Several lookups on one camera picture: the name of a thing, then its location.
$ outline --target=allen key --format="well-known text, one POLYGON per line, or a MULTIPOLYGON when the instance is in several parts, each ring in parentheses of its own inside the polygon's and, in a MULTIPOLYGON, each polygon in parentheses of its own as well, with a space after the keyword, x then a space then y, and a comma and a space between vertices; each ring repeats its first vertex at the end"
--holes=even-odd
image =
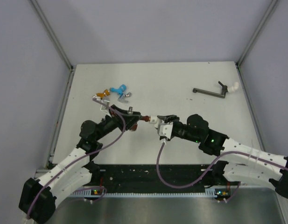
POLYGON ((226 93, 228 92, 228 86, 222 84, 220 81, 218 82, 218 84, 220 84, 222 86, 221 93, 211 92, 211 91, 207 91, 207 90, 201 90, 201 89, 197 89, 197 88, 194 88, 192 91, 194 93, 199 92, 199 93, 203 93, 203 94, 210 95, 213 97, 225 98, 226 93))

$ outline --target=blue plastic part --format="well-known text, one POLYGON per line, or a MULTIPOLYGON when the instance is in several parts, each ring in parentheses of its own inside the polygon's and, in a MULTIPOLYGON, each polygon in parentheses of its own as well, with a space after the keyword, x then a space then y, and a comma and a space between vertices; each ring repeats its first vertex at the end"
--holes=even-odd
POLYGON ((127 89, 126 86, 123 84, 118 89, 110 88, 110 91, 111 92, 116 92, 119 96, 122 96, 126 89, 127 89))

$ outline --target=silver metal surface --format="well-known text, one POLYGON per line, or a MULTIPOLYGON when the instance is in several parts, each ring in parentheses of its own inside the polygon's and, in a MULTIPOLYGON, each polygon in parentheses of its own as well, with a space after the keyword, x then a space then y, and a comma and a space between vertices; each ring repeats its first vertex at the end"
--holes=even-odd
POLYGON ((44 15, 39 3, 37 0, 28 0, 31 4, 32 8, 35 10, 37 16, 39 17, 41 23, 43 24, 49 38, 51 39, 52 43, 54 44, 57 52, 59 53, 60 57, 63 59, 65 64, 67 65, 68 69, 72 69, 72 64, 70 63, 65 51, 63 50, 58 38, 56 37, 55 32, 51 28, 46 16, 44 15))
POLYGON ((239 66, 242 65, 243 61, 245 60, 247 54, 250 52, 250 50, 252 49, 253 45, 255 44, 255 42, 257 41, 260 33, 262 32, 264 26, 266 25, 266 23, 268 22, 269 18, 271 17, 271 15, 274 13, 275 9, 278 6, 278 3, 280 2, 280 0, 272 0, 267 11, 265 12, 263 18, 261 19, 259 25, 257 26, 254 34, 252 35, 251 39, 249 40, 247 46, 245 47, 242 55, 240 56, 237 64, 239 66))
POLYGON ((125 100, 125 95, 119 96, 118 101, 121 103, 128 103, 128 100, 125 100))
POLYGON ((277 195, 279 204, 280 204, 280 209, 282 211, 285 223, 288 224, 288 199, 277 195))
POLYGON ((256 135, 257 135, 258 141, 259 141, 260 148, 261 148, 262 151, 266 152, 264 141, 263 141, 263 138, 262 138, 262 131, 261 131, 260 126, 259 126, 259 120, 257 119, 257 116, 256 116, 256 114, 254 112, 255 111, 254 110, 254 106, 252 104, 252 100, 250 98, 250 95, 249 95, 249 93, 247 91, 245 79, 242 76, 242 73, 240 71, 240 67, 239 66, 236 66, 236 67, 237 67, 238 76, 240 78, 242 90, 243 90, 243 93, 244 93, 245 98, 246 98, 247 106, 248 106, 248 109, 249 109, 250 114, 251 114, 252 122, 253 122, 254 127, 255 127, 255 131, 256 131, 256 135))
POLYGON ((273 191, 240 189, 228 203, 209 198, 65 201, 47 224, 284 224, 273 191))

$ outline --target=white plastic connector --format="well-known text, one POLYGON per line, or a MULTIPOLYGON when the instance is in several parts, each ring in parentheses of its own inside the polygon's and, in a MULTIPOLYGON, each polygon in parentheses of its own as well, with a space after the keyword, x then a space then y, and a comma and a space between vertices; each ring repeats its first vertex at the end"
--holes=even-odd
POLYGON ((166 139, 161 139, 161 143, 164 143, 166 145, 167 144, 167 140, 166 139))
MULTIPOLYGON (((109 104, 110 104, 110 99, 108 97, 104 97, 100 101, 102 103, 106 104, 107 106, 109 106, 109 104)), ((108 116, 111 116, 110 112, 109 112, 109 110, 108 110, 108 108, 106 106, 101 105, 100 111, 102 111, 103 113, 105 113, 108 116)))
POLYGON ((94 95, 94 96, 92 96, 92 100, 101 101, 101 98, 98 97, 97 95, 94 95))
POLYGON ((157 116, 150 116, 149 124, 156 124, 158 119, 159 118, 157 116))
POLYGON ((159 136, 164 136, 168 139, 171 139, 173 131, 173 123, 170 124, 159 124, 157 132, 159 136))
POLYGON ((238 88, 239 88, 239 83, 238 83, 238 82, 235 82, 235 83, 233 84, 233 86, 228 87, 228 92, 229 92, 229 93, 235 92, 236 90, 238 90, 238 88))
POLYGON ((21 224, 33 224, 34 223, 33 219, 27 219, 27 214, 25 214, 24 212, 22 212, 21 215, 23 216, 21 219, 21 224))

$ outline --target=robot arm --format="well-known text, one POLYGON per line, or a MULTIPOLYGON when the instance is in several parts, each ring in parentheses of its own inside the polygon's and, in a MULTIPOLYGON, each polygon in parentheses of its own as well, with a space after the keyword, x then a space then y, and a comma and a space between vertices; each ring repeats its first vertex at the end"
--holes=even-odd
POLYGON ((47 222, 66 197, 98 176, 99 167, 92 162, 98 155, 95 151, 102 150, 103 145, 98 140, 117 127, 122 131, 124 129, 122 120, 114 110, 124 119, 125 130, 136 130, 137 122, 142 118, 139 112, 131 114, 115 105, 111 108, 109 115, 100 123, 87 120, 81 125, 81 140, 62 162, 40 178, 30 178, 25 182, 19 208, 37 223, 47 222))
POLYGON ((229 182, 268 187, 288 199, 288 157, 242 145, 225 134, 211 130, 208 122, 197 114, 189 116, 187 124, 181 123, 175 115, 158 116, 149 122, 155 125, 161 139, 170 141, 178 137, 193 141, 209 155, 227 153, 213 166, 214 176, 223 176, 229 182))

